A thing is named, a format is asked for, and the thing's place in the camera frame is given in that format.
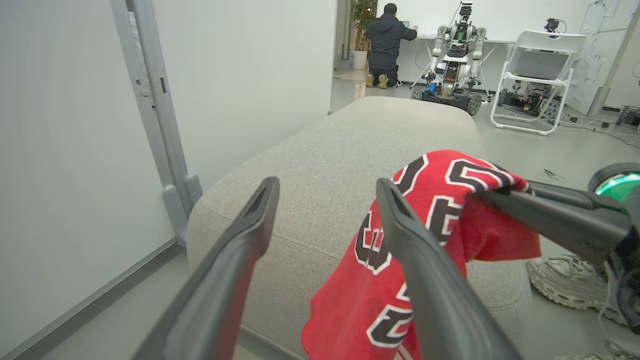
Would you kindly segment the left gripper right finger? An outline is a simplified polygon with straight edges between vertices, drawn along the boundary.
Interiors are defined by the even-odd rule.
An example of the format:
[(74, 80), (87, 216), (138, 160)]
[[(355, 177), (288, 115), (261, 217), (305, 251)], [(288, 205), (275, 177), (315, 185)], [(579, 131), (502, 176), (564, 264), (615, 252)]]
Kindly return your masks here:
[(379, 178), (376, 198), (387, 248), (402, 266), (423, 359), (521, 359), (398, 187)]

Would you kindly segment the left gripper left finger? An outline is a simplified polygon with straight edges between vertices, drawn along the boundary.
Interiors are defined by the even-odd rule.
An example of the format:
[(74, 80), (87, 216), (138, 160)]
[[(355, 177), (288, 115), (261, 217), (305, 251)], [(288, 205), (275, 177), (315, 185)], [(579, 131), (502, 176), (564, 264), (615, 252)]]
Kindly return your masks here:
[(281, 184), (266, 177), (192, 272), (134, 360), (231, 360), (254, 268), (274, 232)]

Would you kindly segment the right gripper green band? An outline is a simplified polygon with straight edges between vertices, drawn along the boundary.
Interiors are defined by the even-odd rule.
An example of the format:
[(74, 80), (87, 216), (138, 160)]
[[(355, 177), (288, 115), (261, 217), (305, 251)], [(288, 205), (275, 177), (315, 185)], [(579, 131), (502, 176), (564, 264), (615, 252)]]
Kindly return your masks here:
[(581, 191), (529, 181), (532, 193), (500, 188), (477, 198), (581, 258), (610, 262), (615, 302), (631, 331), (639, 333), (638, 162), (598, 170)]

